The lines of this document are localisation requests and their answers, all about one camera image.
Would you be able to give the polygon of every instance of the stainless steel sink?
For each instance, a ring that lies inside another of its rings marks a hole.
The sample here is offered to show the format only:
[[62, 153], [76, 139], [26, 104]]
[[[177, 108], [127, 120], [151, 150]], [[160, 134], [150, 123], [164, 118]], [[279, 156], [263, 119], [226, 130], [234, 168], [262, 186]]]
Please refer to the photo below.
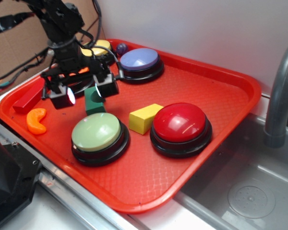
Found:
[[288, 230], [288, 129], [279, 149], [249, 115], [175, 199], [216, 229]]

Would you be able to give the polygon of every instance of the red button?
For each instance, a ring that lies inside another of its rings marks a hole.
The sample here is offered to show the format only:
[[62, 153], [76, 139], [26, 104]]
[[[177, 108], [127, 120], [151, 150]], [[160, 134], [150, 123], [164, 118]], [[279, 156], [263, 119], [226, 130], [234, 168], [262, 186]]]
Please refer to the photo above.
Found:
[[153, 125], [163, 140], [181, 143], [198, 137], [205, 128], [205, 113], [190, 103], [170, 104], [155, 116]]

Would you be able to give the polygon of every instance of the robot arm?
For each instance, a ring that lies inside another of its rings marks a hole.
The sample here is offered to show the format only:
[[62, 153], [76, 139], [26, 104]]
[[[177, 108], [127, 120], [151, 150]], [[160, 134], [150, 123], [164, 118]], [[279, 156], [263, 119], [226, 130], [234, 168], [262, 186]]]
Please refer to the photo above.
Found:
[[[63, 3], [61, 0], [16, 1], [26, 3], [39, 18], [49, 39], [48, 47], [54, 51], [53, 60], [56, 65], [41, 74], [46, 81], [43, 99], [50, 98], [56, 108], [72, 105], [64, 103], [58, 105], [60, 103], [58, 98], [67, 96], [69, 84], [82, 81], [95, 83], [102, 97], [119, 93], [116, 78], [110, 72], [107, 64], [97, 59], [93, 51], [91, 51], [91, 57], [82, 53], [81, 48], [86, 47], [80, 44], [75, 35], [78, 32], [84, 33], [82, 30], [84, 22], [75, 5]], [[89, 35], [91, 44], [94, 44], [93, 36]], [[118, 61], [117, 65], [120, 75], [118, 79], [122, 79], [123, 74]], [[83, 68], [88, 68], [88, 72], [79, 74]]]

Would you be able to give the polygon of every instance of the cable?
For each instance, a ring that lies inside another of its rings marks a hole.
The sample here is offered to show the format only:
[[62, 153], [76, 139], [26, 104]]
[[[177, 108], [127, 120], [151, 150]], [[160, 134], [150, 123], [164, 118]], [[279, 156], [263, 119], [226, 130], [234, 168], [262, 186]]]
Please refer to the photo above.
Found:
[[[95, 25], [96, 24], [96, 22], [98, 21], [98, 18], [96, 18], [95, 19], [95, 21], [93, 21], [93, 23], [87, 28], [87, 32], [93, 27], [93, 25]], [[82, 36], [81, 36], [81, 38], [80, 38], [80, 42], [82, 42], [83, 41], [83, 38], [84, 38], [84, 36], [85, 36], [85, 34], [83, 34]]]
[[52, 58], [51, 58], [51, 61], [50, 61], [50, 64], [49, 64], [48, 69], [51, 69], [52, 64], [54, 63], [54, 60], [55, 60], [55, 57], [54, 57], [54, 55], [53, 55]]
[[78, 94], [78, 93], [81, 93], [83, 92], [84, 90], [86, 90], [87, 88], [89, 88], [91, 85], [93, 85], [94, 83], [94, 78], [92, 78], [84, 87], [82, 87], [81, 89], [75, 91], [73, 94]]
[[29, 60], [25, 61], [24, 63], [20, 64], [19, 66], [15, 67], [14, 69], [12, 69], [10, 72], [4, 74], [3, 76], [0, 77], [0, 80], [10, 76], [12, 73], [14, 73], [16, 70], [20, 69], [21, 67], [25, 66], [26, 64], [28, 64], [29, 62], [33, 61], [34, 59], [36, 59], [39, 56], [43, 56], [45, 54], [47, 54], [48, 52], [48, 47], [44, 50], [42, 50], [41, 52], [39, 52], [38, 54], [36, 54], [34, 57], [30, 58]]
[[89, 43], [87, 43], [85, 46], [86, 46], [86, 48], [92, 48], [92, 47], [93, 47], [92, 44], [93, 44], [93, 42], [94, 42], [94, 37], [93, 37], [93, 35], [91, 35], [88, 31], [85, 31], [85, 30], [83, 30], [83, 29], [78, 30], [78, 32], [81, 33], [81, 34], [83, 34], [83, 35], [82, 35], [82, 38], [80, 39], [79, 42], [82, 42], [83, 37], [84, 37], [84, 36], [87, 36], [91, 41], [90, 41]]
[[84, 45], [81, 44], [81, 42], [76, 40], [76, 43], [82, 48], [82, 49], [87, 49], [89, 51], [92, 52], [92, 56], [94, 56], [94, 52], [92, 51], [92, 49], [86, 48]]
[[15, 80], [20, 76], [20, 74], [22, 74], [23, 72], [27, 72], [29, 69], [33, 68], [33, 67], [36, 67], [36, 66], [39, 66], [41, 63], [43, 63], [46, 59], [46, 56], [47, 56], [47, 52], [45, 52], [47, 49], [43, 50], [43, 52], [40, 52], [38, 55], [35, 55], [35, 58], [37, 59], [37, 62], [34, 63], [34, 64], [30, 64], [30, 65], [27, 65], [27, 66], [24, 66], [22, 64], [21, 67], [23, 67], [20, 71], [18, 71], [13, 77], [12, 79], [10, 79], [9, 81], [3, 83], [0, 85], [0, 92], [7, 89], [8, 87], [10, 87], [14, 82]]
[[102, 15], [101, 15], [101, 9], [100, 9], [100, 6], [97, 2], [97, 0], [92, 0], [92, 3], [94, 5], [94, 8], [97, 12], [97, 15], [98, 15], [98, 29], [97, 29], [97, 35], [96, 35], [96, 40], [93, 42], [93, 45], [94, 46], [97, 42], [97, 40], [99, 39], [99, 36], [100, 36], [100, 31], [101, 31], [101, 24], [102, 24]]
[[124, 71], [123, 71], [123, 68], [122, 68], [122, 66], [121, 66], [121, 63], [119, 62], [119, 60], [117, 59], [117, 57], [114, 55], [114, 53], [111, 51], [111, 50], [109, 50], [108, 48], [105, 48], [105, 47], [103, 47], [103, 46], [94, 46], [95, 48], [100, 48], [100, 49], [104, 49], [104, 50], [106, 50], [108, 53], [110, 53], [113, 57], [114, 57], [114, 60], [115, 60], [115, 62], [116, 62], [116, 65], [117, 65], [117, 68], [119, 69], [119, 80], [122, 80], [122, 79], [124, 79], [125, 78], [125, 76], [124, 76]]

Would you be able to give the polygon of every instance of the purple button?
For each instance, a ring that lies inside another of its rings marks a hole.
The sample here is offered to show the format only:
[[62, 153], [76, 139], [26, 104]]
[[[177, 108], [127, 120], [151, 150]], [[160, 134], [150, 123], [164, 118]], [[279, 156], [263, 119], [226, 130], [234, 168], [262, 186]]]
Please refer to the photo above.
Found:
[[149, 48], [134, 49], [120, 58], [122, 67], [126, 70], [143, 70], [158, 62], [158, 53]]

